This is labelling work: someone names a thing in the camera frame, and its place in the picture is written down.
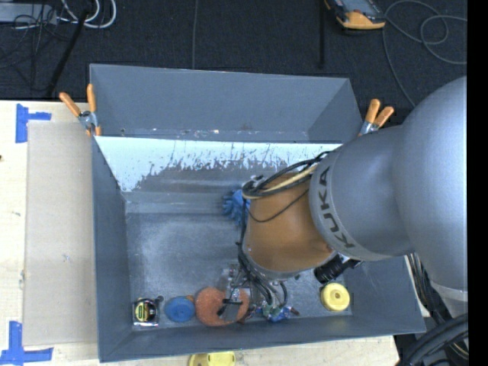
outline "orange handle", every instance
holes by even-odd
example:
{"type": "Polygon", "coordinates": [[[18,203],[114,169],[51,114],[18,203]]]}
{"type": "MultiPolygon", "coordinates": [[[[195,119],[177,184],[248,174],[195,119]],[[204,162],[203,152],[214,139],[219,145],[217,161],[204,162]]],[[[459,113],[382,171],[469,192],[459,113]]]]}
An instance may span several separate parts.
{"type": "Polygon", "coordinates": [[[374,124],[378,126],[378,129],[382,127],[388,120],[389,117],[393,114],[395,109],[391,106],[386,106],[381,112],[380,115],[374,120],[374,124]]]}
{"type": "Polygon", "coordinates": [[[95,101],[95,93],[93,92],[93,84],[88,84],[86,87],[86,97],[88,98],[88,105],[90,106],[90,112],[97,111],[97,102],[95,101]]]}
{"type": "Polygon", "coordinates": [[[76,103],[71,99],[71,97],[65,92],[59,93],[59,99],[67,106],[67,108],[72,112],[75,117],[79,117],[82,113],[76,103]]]}
{"type": "Polygon", "coordinates": [[[378,111],[380,110],[381,103],[378,99],[371,99],[369,104],[368,113],[366,114],[366,120],[368,123],[372,124],[376,118],[378,111]]]}

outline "blue object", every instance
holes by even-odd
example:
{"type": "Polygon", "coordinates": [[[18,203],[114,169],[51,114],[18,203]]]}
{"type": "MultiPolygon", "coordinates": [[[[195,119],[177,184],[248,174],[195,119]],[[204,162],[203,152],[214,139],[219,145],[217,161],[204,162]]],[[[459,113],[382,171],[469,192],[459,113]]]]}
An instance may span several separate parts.
{"type": "Polygon", "coordinates": [[[53,348],[38,351],[24,351],[24,347],[22,347],[22,324],[16,321],[9,323],[8,350],[2,350],[0,364],[22,366],[24,362],[50,361],[52,357],[53,348]]]}
{"type": "Polygon", "coordinates": [[[277,316],[274,316],[273,313],[268,314],[268,321],[271,321],[272,323],[277,323],[278,321],[289,319],[290,316],[290,307],[284,307],[280,310],[280,313],[277,316]]]}
{"type": "Polygon", "coordinates": [[[27,142],[27,122],[29,120],[51,120],[51,113],[37,112],[29,114],[29,108],[17,103],[17,123],[15,129],[15,142],[27,142]]]}
{"type": "Polygon", "coordinates": [[[195,305],[186,297],[172,298],[165,305],[165,314],[171,321],[184,323],[195,315],[195,305]]]}
{"type": "MultiPolygon", "coordinates": [[[[242,207],[244,206],[244,200],[242,199],[242,190],[233,191],[232,195],[226,195],[223,197],[223,214],[229,216],[231,219],[236,221],[237,225],[242,225],[242,207]]],[[[251,201],[246,200],[246,209],[249,210],[251,201]]],[[[247,223],[247,216],[244,216],[244,225],[247,223]]]]}

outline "bin floor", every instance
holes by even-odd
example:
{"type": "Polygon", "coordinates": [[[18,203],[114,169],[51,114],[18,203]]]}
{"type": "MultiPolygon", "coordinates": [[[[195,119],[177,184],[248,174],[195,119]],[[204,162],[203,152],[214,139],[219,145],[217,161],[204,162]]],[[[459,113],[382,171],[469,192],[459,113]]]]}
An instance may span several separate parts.
{"type": "MultiPolygon", "coordinates": [[[[128,213],[127,232],[132,298],[164,297],[161,328],[201,325],[196,318],[186,323],[172,322],[162,312],[164,302],[217,286],[222,270],[237,263],[240,228],[218,214],[128,213]]],[[[288,305],[300,312],[294,319],[351,314],[349,309],[331,313],[322,306],[320,283],[312,270],[287,280],[286,285],[288,305]]],[[[253,320],[262,318],[256,316],[249,322],[253,320]]]]}

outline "black floor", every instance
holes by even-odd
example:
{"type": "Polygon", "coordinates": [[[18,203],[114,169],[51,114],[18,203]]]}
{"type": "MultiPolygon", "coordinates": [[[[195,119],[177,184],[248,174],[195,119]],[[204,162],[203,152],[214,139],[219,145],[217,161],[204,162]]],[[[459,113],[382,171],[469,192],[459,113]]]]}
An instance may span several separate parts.
{"type": "MultiPolygon", "coordinates": [[[[16,1],[45,1],[58,12],[62,7],[60,0],[16,1]]],[[[73,12],[81,12],[84,0],[66,1],[73,12]]],[[[319,0],[116,0],[115,23],[106,30],[82,31],[52,96],[66,91],[76,101],[85,100],[90,63],[339,76],[351,79],[362,114],[372,98],[379,98],[397,109],[390,124],[398,124],[412,103],[467,74],[465,64],[447,63],[428,50],[443,59],[465,61],[465,21],[444,19],[448,36],[440,44],[420,40],[422,23],[435,14],[466,18],[467,0],[375,1],[383,11],[390,8],[387,17],[393,21],[380,32],[345,35],[327,12],[326,63],[319,69],[319,0]]],[[[109,18],[109,1],[102,3],[109,18]]],[[[2,24],[0,98],[45,98],[67,46],[64,37],[74,30],[74,24],[64,22],[29,30],[2,24]]],[[[441,19],[430,20],[424,25],[425,40],[440,41],[445,31],[441,19]]]]}

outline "gray robot arm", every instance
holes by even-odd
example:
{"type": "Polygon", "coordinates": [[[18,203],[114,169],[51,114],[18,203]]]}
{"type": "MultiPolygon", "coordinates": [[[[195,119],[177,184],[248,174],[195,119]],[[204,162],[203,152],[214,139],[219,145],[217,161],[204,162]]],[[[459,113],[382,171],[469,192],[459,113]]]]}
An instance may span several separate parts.
{"type": "Polygon", "coordinates": [[[402,126],[330,153],[309,193],[331,247],[358,261],[416,252],[453,317],[467,312],[466,90],[454,80],[402,126]]]}

